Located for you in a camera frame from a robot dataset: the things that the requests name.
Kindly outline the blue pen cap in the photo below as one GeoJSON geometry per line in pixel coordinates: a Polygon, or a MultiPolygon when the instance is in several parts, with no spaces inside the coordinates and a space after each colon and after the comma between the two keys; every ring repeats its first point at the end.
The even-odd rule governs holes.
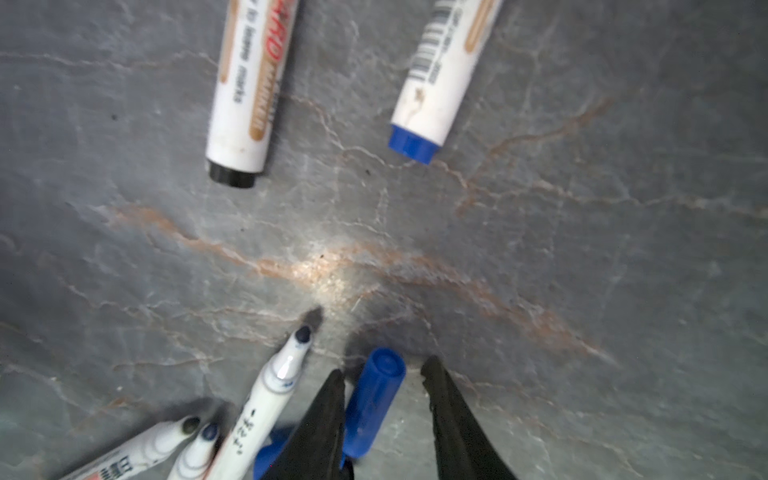
{"type": "Polygon", "coordinates": [[[371,352],[345,411],[345,458],[359,459],[370,451],[405,376],[399,353],[385,347],[371,352]]]}
{"type": "Polygon", "coordinates": [[[253,464],[253,479],[260,480],[282,453],[292,434],[293,427],[285,426],[273,430],[257,453],[253,464]]]}

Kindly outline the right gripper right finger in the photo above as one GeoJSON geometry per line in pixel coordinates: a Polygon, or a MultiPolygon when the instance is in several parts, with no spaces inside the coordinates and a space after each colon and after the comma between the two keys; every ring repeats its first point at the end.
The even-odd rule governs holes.
{"type": "Polygon", "coordinates": [[[421,368],[429,395],[439,479],[516,479],[498,455],[440,361],[430,356],[421,368]]]}

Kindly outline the white marker pen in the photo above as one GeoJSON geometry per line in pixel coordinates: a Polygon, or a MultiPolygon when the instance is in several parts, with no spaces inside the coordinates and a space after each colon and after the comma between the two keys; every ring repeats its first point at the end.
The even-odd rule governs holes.
{"type": "Polygon", "coordinates": [[[423,164],[432,161],[447,139],[503,4],[434,4],[390,120],[390,149],[423,164]]]}
{"type": "Polygon", "coordinates": [[[122,445],[65,475],[64,480],[129,479],[166,461],[198,429],[201,419],[187,416],[157,423],[122,445]]]}
{"type": "Polygon", "coordinates": [[[205,153],[216,183],[249,189],[264,170],[299,6],[229,2],[205,153]]]}
{"type": "Polygon", "coordinates": [[[167,480],[203,479],[215,455],[218,438],[218,424],[207,424],[178,455],[167,480]]]}
{"type": "Polygon", "coordinates": [[[208,479],[239,480],[252,469],[259,450],[293,395],[312,336],[310,326],[301,326],[263,366],[235,426],[206,474],[208,479]]]}

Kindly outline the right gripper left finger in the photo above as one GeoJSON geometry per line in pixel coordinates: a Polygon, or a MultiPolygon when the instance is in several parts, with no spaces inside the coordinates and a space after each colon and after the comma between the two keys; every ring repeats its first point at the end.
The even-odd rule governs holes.
{"type": "Polygon", "coordinates": [[[353,479],[354,467],[343,460],[345,382],[333,370],[297,428],[262,479],[353,479]]]}

